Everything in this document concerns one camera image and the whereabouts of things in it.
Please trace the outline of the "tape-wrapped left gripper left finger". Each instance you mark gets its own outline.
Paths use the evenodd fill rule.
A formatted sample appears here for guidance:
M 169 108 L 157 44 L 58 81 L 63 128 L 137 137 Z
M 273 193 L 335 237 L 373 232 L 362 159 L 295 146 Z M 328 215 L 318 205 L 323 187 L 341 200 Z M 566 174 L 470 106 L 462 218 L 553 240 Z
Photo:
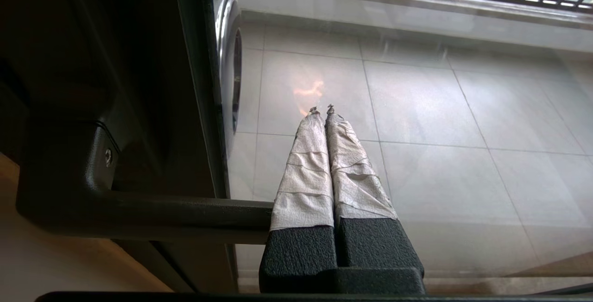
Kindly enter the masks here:
M 299 123 L 273 205 L 264 272 L 322 272 L 337 267 L 324 125 L 316 107 Z

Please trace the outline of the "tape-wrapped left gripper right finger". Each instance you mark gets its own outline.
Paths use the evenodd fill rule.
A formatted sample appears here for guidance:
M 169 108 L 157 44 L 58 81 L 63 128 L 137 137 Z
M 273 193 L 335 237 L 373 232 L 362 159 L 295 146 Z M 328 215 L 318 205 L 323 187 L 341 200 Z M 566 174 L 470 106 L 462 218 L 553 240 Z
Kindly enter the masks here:
M 424 267 L 351 124 L 328 106 L 338 262 L 368 269 Z

